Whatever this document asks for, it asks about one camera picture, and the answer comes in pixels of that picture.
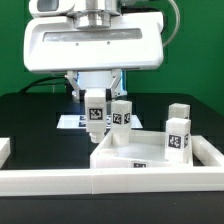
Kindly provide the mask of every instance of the white block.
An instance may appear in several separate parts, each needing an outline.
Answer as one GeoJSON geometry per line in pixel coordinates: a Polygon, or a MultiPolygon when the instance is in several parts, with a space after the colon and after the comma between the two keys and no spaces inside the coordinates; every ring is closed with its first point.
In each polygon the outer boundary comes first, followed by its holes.
{"type": "Polygon", "coordinates": [[[166,122],[165,158],[180,163],[188,162],[191,121],[171,118],[166,122]]]}
{"type": "Polygon", "coordinates": [[[131,130],[132,102],[118,100],[111,104],[112,133],[126,134],[131,130]]]}
{"type": "Polygon", "coordinates": [[[99,143],[106,132],[106,89],[89,88],[85,94],[86,131],[92,142],[99,143]]]}
{"type": "Polygon", "coordinates": [[[0,138],[0,168],[10,155],[10,140],[9,138],[0,138]]]}
{"type": "Polygon", "coordinates": [[[176,135],[186,135],[190,133],[191,121],[181,118],[171,118],[166,122],[166,132],[176,135]]]}
{"type": "Polygon", "coordinates": [[[171,119],[173,117],[189,119],[190,105],[179,104],[179,103],[174,103],[174,104],[170,105],[168,119],[171,119]]]}

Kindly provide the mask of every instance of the black cable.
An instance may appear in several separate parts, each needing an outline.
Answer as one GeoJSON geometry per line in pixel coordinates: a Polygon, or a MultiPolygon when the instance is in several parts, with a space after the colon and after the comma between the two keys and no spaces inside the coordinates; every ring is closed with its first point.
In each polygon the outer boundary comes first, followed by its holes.
{"type": "Polygon", "coordinates": [[[65,79],[64,76],[57,76],[57,77],[48,77],[48,78],[43,78],[43,79],[39,79],[39,80],[36,80],[32,83],[30,83],[28,86],[25,86],[24,88],[22,88],[19,93],[26,93],[28,89],[32,88],[32,87],[35,87],[35,86],[46,86],[46,85],[57,85],[57,83],[49,83],[49,84],[40,84],[42,82],[46,82],[46,81],[51,81],[51,80],[57,80],[57,79],[65,79]]]}

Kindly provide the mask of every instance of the green wall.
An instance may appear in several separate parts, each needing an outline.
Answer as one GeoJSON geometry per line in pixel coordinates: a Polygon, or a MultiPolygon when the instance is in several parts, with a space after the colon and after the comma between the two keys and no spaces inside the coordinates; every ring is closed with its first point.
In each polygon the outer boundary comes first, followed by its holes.
{"type": "MultiPolygon", "coordinates": [[[[42,78],[23,65],[24,29],[30,15],[29,0],[1,0],[0,5],[0,95],[17,92],[42,78]]],[[[224,115],[224,1],[176,0],[182,15],[181,28],[165,48],[163,65],[154,71],[128,72],[129,92],[191,94],[224,115]]],[[[172,32],[174,13],[166,0],[152,6],[168,14],[172,32]]]]}

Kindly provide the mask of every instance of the black table surface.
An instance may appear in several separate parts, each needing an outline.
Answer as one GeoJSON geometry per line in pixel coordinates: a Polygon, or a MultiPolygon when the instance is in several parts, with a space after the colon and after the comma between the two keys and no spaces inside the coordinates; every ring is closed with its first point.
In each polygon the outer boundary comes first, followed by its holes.
{"type": "MultiPolygon", "coordinates": [[[[168,107],[191,106],[191,134],[224,153],[224,117],[184,94],[129,94],[143,130],[165,131],[168,107]]],[[[89,168],[97,144],[83,129],[57,129],[61,115],[84,114],[66,94],[0,98],[0,137],[10,137],[2,170],[89,168]]],[[[224,192],[170,192],[0,198],[0,223],[224,223],[224,192]]]]}

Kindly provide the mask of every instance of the white tray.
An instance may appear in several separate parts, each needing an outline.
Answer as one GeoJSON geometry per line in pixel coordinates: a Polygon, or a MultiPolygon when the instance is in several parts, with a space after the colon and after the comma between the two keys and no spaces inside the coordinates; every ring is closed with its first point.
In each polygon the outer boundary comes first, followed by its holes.
{"type": "Polygon", "coordinates": [[[193,166],[191,137],[186,151],[188,161],[178,163],[165,159],[165,133],[131,130],[129,144],[113,145],[113,133],[109,132],[90,156],[90,168],[134,168],[193,166]]]}

